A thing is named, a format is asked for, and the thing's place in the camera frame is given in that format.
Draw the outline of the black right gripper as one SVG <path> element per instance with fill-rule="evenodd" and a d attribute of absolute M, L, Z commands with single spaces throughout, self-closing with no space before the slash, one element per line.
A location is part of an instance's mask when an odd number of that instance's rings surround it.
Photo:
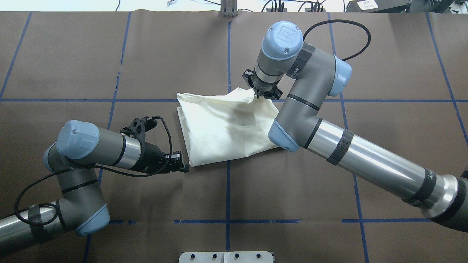
<path fill-rule="evenodd" d="M 264 97 L 269 100 L 279 100 L 283 92 L 278 88 L 279 81 L 264 82 L 255 73 L 254 70 L 246 69 L 242 74 L 247 85 L 253 89 L 256 98 Z"/>

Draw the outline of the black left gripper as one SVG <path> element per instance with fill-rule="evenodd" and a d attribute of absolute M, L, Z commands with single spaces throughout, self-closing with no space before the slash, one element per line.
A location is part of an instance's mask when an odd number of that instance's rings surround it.
<path fill-rule="evenodd" d="M 133 122 L 121 129 L 121 133 L 130 137 L 131 135 L 140 143 L 140 154 L 136 163 L 128 168 L 130 171 L 142 172 L 145 174 L 168 174 L 170 173 L 170 163 L 173 172 L 189 172 L 189 165 L 183 164 L 183 154 L 181 151 L 172 152 L 170 158 L 168 153 L 164 153 L 157 145 L 146 142 L 146 132 L 157 126 L 157 120 L 160 120 L 169 139 L 169 150 L 172 150 L 172 142 L 170 132 L 166 122 L 160 116 L 145 116 L 143 118 L 135 118 Z"/>

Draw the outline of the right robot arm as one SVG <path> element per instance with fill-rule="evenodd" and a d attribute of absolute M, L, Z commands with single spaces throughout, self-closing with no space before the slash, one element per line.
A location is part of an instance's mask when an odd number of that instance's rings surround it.
<path fill-rule="evenodd" d="M 256 97 L 277 100 L 282 95 L 278 88 L 282 77 L 294 80 L 268 131 L 269 140 L 290 152 L 309 150 L 419 208 L 432 222 L 467 232 L 467 171 L 460 177 L 438 175 L 318 116 L 326 97 L 340 95 L 352 75 L 346 59 L 305 40 L 312 29 L 334 22 L 362 28 L 367 35 L 363 50 L 368 48 L 369 29 L 352 20 L 325 20 L 306 32 L 283 20 L 267 29 L 254 69 L 242 75 L 245 82 Z"/>

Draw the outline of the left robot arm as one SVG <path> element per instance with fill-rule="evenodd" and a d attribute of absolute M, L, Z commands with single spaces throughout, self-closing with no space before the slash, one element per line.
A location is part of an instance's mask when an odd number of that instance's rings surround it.
<path fill-rule="evenodd" d="M 63 233 L 92 234 L 110 222 L 96 169 L 133 178 L 188 172 L 182 152 L 163 152 L 146 142 L 146 133 L 163 118 L 136 118 L 116 133 L 93 123 L 71 120 L 60 130 L 57 141 L 45 152 L 43 161 L 50 175 L 57 177 L 63 198 L 31 205 L 20 211 L 22 190 L 14 203 L 14 214 L 1 220 L 1 257 Z"/>

